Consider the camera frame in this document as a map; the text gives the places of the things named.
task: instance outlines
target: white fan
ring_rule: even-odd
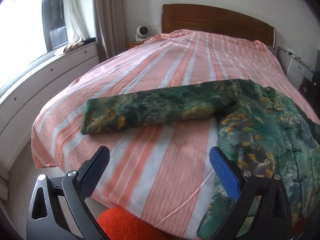
[[[136,29],[136,41],[146,41],[148,39],[149,30],[145,26],[139,26]]]

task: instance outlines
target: orange fuzzy fabric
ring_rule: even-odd
[[[111,240],[175,240],[121,207],[105,210],[97,219]]]

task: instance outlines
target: green jacket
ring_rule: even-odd
[[[273,88],[235,79],[89,99],[81,132],[95,134],[213,114],[218,121],[218,146],[225,155],[255,176],[279,174],[292,222],[308,216],[319,200],[320,128]],[[214,233],[233,205],[218,178],[214,186],[198,229],[202,239]],[[258,202],[252,205],[242,233]]]

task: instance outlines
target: striped bedsheet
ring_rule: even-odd
[[[180,30],[103,62],[50,100],[32,128],[34,163],[78,169],[105,145],[111,159],[93,198],[195,239],[214,191],[208,153],[217,143],[215,118],[84,136],[82,114],[89,98],[234,78],[279,90],[319,123],[263,43]]]

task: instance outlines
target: silver screw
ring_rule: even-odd
[[[39,175],[38,179],[39,179],[39,180],[44,180],[44,179],[45,179],[45,174]]]
[[[275,174],[275,175],[274,175],[274,178],[275,178],[276,180],[280,180],[280,179],[281,179],[280,175],[278,175],[278,174]]]
[[[76,171],[69,171],[69,172],[68,172],[68,176],[69,176],[69,177],[73,177],[73,176],[75,176],[76,174],[77,174]]]
[[[246,177],[250,177],[252,174],[250,171],[243,171],[243,175]]]

